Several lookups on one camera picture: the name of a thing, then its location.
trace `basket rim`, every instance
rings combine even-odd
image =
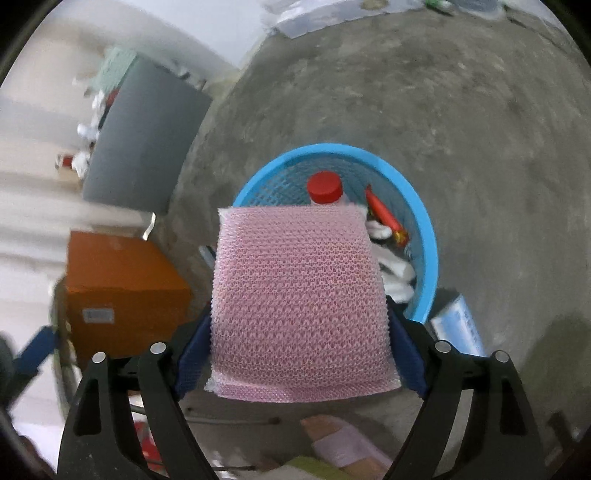
[[[417,221],[418,230],[422,240],[421,244],[423,247],[424,261],[423,288],[410,320],[423,324],[427,323],[433,299],[435,298],[437,277],[439,274],[439,258],[437,256],[435,231],[433,230],[433,225],[431,224],[427,209],[412,185],[410,185],[408,180],[404,178],[398,170],[377,155],[361,148],[335,143],[305,145],[303,147],[289,150],[276,159],[271,160],[267,165],[257,171],[243,186],[240,193],[236,196],[232,206],[245,206],[244,202],[249,195],[254,190],[258,189],[267,177],[273,174],[276,170],[285,166],[292,166],[303,160],[327,156],[344,157],[376,170],[398,189],[407,202],[408,207]]]

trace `pink sponge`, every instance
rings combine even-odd
[[[311,402],[400,386],[356,207],[242,207],[220,218],[208,390]]]

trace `orange box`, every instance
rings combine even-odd
[[[189,285],[152,242],[72,232],[66,308],[78,365],[138,355],[186,322]]]

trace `barcode sticker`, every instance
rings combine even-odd
[[[115,323],[113,309],[84,309],[82,316],[84,323]]]

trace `blue basket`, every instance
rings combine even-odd
[[[375,155],[341,144],[296,148],[260,169],[244,185],[233,206],[305,205],[310,203],[306,183],[318,171],[337,173],[347,197],[365,204],[365,187],[386,204],[410,235],[408,252],[417,272],[415,295],[405,316],[425,323],[437,287],[437,243],[429,215],[417,192],[388,163]]]

